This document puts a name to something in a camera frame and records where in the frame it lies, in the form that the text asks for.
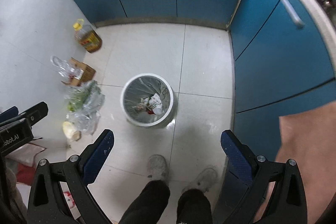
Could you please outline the white round trash bin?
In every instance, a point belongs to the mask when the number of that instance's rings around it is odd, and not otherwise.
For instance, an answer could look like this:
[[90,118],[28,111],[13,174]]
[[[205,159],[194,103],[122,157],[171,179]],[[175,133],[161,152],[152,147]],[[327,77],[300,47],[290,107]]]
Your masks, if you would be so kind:
[[136,127],[165,127],[173,119],[175,93],[159,75],[142,73],[123,87],[120,105],[126,120]]

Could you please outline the blue kitchen cabinets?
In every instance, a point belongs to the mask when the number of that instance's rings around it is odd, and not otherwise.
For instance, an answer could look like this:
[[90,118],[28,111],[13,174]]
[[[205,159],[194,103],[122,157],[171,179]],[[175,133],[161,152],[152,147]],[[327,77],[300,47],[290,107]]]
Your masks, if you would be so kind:
[[96,26],[187,23],[230,31],[234,132],[274,159],[278,118],[335,100],[335,28],[316,0],[74,0]]

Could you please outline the white cabbage piece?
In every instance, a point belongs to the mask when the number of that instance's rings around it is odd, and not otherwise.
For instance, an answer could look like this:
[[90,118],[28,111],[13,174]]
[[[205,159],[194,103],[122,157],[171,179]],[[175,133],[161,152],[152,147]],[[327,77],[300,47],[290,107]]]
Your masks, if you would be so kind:
[[79,131],[72,122],[63,122],[62,130],[69,141],[78,141],[81,138],[81,131]]

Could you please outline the red plastic bag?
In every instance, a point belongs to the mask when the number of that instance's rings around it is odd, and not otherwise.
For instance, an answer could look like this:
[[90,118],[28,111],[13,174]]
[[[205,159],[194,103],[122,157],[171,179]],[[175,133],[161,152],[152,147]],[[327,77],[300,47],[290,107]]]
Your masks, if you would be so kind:
[[35,176],[35,168],[33,166],[26,166],[21,163],[18,164],[17,182],[32,186]]

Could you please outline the right grey slipper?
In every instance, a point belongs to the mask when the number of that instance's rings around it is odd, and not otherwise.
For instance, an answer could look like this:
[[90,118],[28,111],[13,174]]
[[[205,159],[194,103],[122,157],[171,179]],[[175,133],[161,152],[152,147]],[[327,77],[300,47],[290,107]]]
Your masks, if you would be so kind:
[[213,168],[206,168],[200,174],[198,174],[194,181],[190,182],[188,186],[182,190],[182,193],[193,189],[200,190],[202,193],[206,193],[216,184],[217,179],[217,171]]

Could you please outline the grey slipper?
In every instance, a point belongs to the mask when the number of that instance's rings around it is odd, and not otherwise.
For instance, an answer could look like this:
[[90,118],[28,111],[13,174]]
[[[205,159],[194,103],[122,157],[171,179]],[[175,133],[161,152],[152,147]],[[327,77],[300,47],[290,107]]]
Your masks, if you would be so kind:
[[147,177],[151,181],[167,182],[168,166],[162,155],[152,155],[147,161]]
[[216,184],[217,179],[217,171],[213,168],[206,168],[200,174],[198,174],[194,181],[190,182],[188,186],[182,190],[182,193],[193,189],[200,190],[202,193],[206,193]]

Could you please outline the clear plastic bag vegetables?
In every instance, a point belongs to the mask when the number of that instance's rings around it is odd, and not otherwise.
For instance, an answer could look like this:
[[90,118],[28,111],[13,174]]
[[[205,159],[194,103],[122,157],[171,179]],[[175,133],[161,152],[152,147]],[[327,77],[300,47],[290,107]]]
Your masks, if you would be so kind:
[[[51,56],[50,61],[58,69],[62,80],[65,80],[75,72],[75,68],[69,61],[57,56]],[[105,102],[105,96],[96,80],[92,79],[80,86],[67,86],[64,98],[67,101],[65,121],[72,122],[83,135],[92,135],[100,119],[100,109]]]

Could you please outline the brown cardboard box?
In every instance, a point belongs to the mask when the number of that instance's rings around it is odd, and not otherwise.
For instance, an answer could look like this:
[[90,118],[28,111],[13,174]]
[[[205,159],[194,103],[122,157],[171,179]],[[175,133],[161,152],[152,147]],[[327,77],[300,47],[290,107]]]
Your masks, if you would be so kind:
[[69,78],[61,80],[67,86],[80,86],[82,83],[92,80],[96,74],[96,71],[92,67],[73,57],[70,59],[70,65],[75,68],[75,72]]

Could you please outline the person's right leg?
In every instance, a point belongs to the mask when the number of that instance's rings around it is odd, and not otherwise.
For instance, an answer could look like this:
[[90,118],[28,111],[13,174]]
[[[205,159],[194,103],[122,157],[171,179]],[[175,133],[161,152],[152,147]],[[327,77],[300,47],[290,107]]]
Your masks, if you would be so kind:
[[176,223],[213,223],[211,204],[198,189],[183,192],[177,205]]

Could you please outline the person's leg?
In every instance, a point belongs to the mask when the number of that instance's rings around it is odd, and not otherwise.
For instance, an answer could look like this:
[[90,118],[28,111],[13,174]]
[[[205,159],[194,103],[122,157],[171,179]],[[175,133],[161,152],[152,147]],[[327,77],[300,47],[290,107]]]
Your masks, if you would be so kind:
[[119,223],[156,224],[169,202],[170,190],[162,180],[150,181],[130,204]]
[[177,205],[176,223],[213,223],[211,204],[198,189],[183,192]]

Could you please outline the pink striped counter cloth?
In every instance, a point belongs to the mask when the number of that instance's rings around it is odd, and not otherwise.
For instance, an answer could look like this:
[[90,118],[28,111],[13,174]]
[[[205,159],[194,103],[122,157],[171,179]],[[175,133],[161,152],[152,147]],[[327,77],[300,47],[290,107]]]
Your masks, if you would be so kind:
[[307,222],[317,223],[335,196],[335,102],[279,118],[277,162],[294,159],[302,177]]

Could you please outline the yellow cooking oil bottle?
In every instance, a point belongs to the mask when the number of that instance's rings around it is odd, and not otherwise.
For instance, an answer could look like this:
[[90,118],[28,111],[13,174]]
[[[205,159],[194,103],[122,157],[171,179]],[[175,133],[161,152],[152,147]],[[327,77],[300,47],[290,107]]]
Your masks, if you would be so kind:
[[75,40],[89,53],[98,51],[102,46],[102,39],[84,19],[78,19],[73,24]]

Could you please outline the left grey slipper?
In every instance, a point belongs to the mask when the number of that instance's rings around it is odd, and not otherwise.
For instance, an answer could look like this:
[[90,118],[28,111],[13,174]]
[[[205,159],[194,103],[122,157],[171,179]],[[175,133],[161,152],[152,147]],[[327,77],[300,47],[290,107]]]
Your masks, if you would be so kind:
[[151,181],[167,182],[168,166],[162,155],[152,155],[147,161],[147,177]]

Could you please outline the person's left leg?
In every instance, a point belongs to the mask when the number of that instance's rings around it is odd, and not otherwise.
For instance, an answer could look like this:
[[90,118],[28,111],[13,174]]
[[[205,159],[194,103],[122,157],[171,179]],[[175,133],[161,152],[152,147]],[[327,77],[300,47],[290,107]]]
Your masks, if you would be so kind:
[[170,190],[162,180],[150,181],[130,204],[119,223],[156,224],[169,202]]

